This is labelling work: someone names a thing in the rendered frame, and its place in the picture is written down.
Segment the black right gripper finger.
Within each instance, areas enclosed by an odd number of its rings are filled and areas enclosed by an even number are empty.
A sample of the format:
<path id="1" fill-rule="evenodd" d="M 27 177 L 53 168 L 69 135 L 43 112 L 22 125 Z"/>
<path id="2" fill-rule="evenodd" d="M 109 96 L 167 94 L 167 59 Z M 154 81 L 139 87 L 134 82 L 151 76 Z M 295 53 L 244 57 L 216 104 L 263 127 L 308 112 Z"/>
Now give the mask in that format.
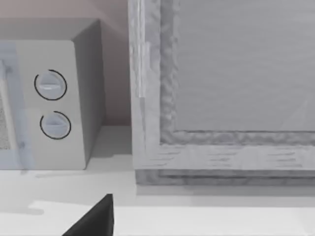
<path id="1" fill-rule="evenodd" d="M 62 236 L 113 236 L 113 194 L 106 194 Z"/>

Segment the pale round microwave knob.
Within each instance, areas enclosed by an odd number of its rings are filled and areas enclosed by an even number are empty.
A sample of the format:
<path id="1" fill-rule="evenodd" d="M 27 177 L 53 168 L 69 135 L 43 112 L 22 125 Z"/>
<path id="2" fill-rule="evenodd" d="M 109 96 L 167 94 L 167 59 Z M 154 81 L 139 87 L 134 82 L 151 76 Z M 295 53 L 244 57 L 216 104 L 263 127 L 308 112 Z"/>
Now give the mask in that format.
<path id="1" fill-rule="evenodd" d="M 67 82 L 60 72 L 49 69 L 35 76 L 34 88 L 43 99 L 57 101 L 66 94 Z"/>
<path id="2" fill-rule="evenodd" d="M 70 119 L 59 111 L 43 115 L 40 118 L 39 126 L 42 133 L 53 140 L 62 140 L 71 132 Z"/>

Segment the pale microwave oven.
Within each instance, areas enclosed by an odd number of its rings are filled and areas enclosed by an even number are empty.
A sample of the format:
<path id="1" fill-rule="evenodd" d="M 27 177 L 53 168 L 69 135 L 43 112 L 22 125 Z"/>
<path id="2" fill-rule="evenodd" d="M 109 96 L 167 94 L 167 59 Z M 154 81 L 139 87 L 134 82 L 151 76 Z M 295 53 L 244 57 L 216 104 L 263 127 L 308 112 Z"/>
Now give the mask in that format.
<path id="1" fill-rule="evenodd" d="M 16 45 L 34 167 L 30 170 L 86 168 L 105 114 L 100 21 L 91 18 L 0 18 L 0 40 Z M 53 69 L 67 92 L 48 101 L 34 88 L 37 74 Z M 46 137 L 40 118 L 53 111 L 71 122 L 62 140 Z"/>

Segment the pale blue microwave door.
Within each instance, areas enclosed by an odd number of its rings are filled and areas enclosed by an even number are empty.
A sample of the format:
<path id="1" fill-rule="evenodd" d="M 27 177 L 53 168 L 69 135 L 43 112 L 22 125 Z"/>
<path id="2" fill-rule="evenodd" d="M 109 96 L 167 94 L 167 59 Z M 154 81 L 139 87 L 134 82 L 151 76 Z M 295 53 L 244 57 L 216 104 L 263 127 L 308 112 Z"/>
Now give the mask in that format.
<path id="1" fill-rule="evenodd" d="M 0 40 L 0 170 L 33 167 L 16 45 Z"/>

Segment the grey cabinet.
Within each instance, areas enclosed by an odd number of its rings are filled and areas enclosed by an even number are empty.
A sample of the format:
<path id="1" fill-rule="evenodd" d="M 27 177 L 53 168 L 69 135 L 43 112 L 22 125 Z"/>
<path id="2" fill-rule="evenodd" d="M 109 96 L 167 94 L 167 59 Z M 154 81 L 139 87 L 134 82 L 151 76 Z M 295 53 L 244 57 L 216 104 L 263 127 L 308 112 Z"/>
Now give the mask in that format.
<path id="1" fill-rule="evenodd" d="M 315 0 L 128 0 L 139 185 L 315 186 Z"/>

